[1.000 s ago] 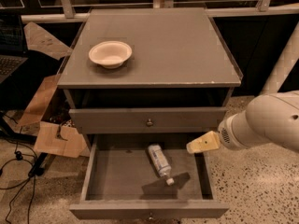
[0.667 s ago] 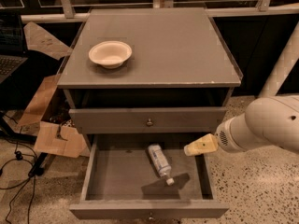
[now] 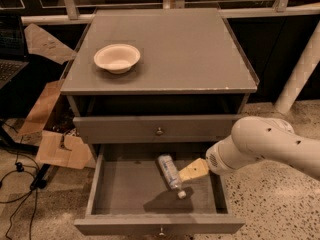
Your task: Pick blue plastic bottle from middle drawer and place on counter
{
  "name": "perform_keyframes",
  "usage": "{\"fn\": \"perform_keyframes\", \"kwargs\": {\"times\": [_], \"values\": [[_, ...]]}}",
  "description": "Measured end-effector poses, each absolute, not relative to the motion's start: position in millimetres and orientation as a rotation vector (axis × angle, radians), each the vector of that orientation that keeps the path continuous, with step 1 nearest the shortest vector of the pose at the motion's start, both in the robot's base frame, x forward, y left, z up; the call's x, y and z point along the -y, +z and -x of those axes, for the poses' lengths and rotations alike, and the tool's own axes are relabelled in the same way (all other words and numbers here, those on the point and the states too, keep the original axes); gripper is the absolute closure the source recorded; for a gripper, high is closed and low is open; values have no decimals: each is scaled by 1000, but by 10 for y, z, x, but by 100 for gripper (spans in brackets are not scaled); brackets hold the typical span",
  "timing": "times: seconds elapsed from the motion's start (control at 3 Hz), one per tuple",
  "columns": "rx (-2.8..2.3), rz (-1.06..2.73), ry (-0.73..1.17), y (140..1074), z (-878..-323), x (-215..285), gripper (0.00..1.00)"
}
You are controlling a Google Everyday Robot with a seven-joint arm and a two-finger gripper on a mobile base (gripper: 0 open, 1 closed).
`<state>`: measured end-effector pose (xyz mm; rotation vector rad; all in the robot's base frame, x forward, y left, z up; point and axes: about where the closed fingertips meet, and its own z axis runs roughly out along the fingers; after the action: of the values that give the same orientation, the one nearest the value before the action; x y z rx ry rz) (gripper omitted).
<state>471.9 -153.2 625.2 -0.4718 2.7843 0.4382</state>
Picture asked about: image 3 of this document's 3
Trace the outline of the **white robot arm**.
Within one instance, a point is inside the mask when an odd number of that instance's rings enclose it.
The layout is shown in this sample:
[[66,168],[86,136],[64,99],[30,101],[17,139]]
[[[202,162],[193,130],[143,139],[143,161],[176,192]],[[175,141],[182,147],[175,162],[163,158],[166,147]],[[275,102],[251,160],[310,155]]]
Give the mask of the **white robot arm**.
[[231,134],[179,171],[186,182],[213,172],[224,175],[262,160],[271,160],[320,179],[320,141],[295,134],[285,120],[248,116],[236,121]]

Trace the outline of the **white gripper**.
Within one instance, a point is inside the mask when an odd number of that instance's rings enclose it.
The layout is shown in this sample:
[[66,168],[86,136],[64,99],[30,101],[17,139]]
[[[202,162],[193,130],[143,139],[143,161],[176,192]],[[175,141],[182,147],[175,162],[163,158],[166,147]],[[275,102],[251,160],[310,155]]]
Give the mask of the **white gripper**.
[[194,160],[179,171],[179,176],[183,182],[186,182],[206,176],[209,169],[217,175],[224,175],[246,164],[246,156],[235,146],[232,137],[228,136],[206,151],[206,160],[202,158]]

